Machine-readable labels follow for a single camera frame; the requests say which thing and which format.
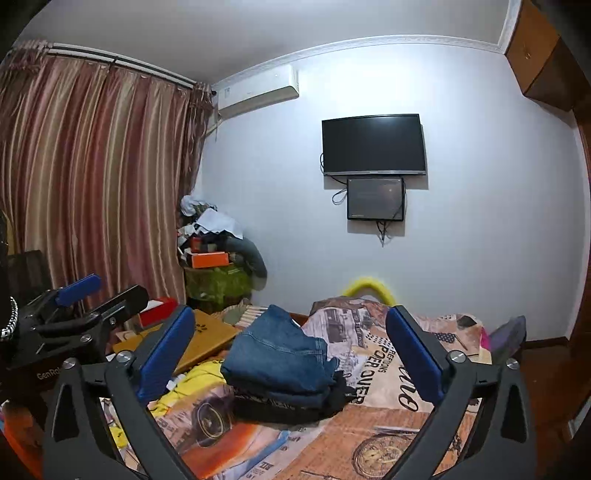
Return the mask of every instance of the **bedsheet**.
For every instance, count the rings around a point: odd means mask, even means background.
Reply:
[[[164,434],[200,479],[212,480],[373,480],[381,478],[412,442],[433,406],[419,397],[385,331],[389,307],[336,297],[314,304],[303,326],[322,337],[328,357],[340,359],[357,399],[318,423],[285,426],[237,421],[233,391],[219,374],[220,358],[194,367],[176,388],[151,405]],[[447,350],[490,363],[488,337],[478,319],[451,314],[415,316]],[[112,430],[126,464],[141,470],[114,411]],[[469,406],[437,472],[450,468],[470,432],[478,400]]]

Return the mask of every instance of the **metal screw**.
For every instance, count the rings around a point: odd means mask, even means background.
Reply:
[[[452,350],[449,352],[449,358],[452,360],[452,362],[462,364],[466,361],[466,354],[459,350]]]
[[[75,358],[72,358],[72,357],[66,358],[64,360],[64,362],[62,363],[62,367],[64,367],[66,370],[69,370],[74,365],[76,365],[76,359]]]
[[[505,363],[512,370],[517,370],[519,368],[519,362],[514,358],[508,358]]]
[[[123,350],[121,352],[119,352],[115,359],[120,363],[120,364],[126,364],[127,362],[129,362],[132,358],[134,357],[134,354],[131,353],[129,350]]]

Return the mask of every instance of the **black monitor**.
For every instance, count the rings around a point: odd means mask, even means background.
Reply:
[[[324,175],[427,172],[418,114],[352,116],[322,121]]]
[[[354,177],[347,180],[349,220],[404,220],[404,180],[400,177]]]

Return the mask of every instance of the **ceiling molding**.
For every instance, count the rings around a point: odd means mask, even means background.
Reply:
[[[501,31],[501,37],[499,38],[499,48],[503,55],[507,52],[509,43],[511,43],[511,38],[513,38],[513,32],[517,25],[520,10],[521,0],[509,0],[507,16],[505,17],[505,23],[503,24],[503,30]]]
[[[509,6],[513,3],[521,4],[521,0],[509,0]],[[467,47],[476,48],[478,50],[486,50],[495,53],[504,53],[501,50],[499,44],[489,43],[480,40],[471,40],[469,38],[457,38],[457,37],[446,37],[443,35],[382,35],[379,37],[366,37],[356,38],[353,40],[343,40],[334,43],[328,43],[325,45],[319,45],[317,47],[306,48],[305,50],[296,51],[294,53],[288,53],[282,57],[278,57],[273,60],[268,60],[254,67],[250,67],[241,72],[230,75],[229,77],[216,82],[212,85],[212,89],[220,91],[225,87],[232,85],[233,83],[244,80],[245,78],[256,75],[257,73],[264,72],[287,63],[292,63],[297,60],[306,59],[315,55],[322,55],[323,53],[330,53],[339,50],[348,50],[350,48],[359,47],[373,47],[376,45],[393,45],[393,44],[435,44],[435,45],[448,45],[454,47]]]

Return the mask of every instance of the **television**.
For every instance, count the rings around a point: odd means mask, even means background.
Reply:
[[[425,175],[418,114],[322,120],[324,175]]]

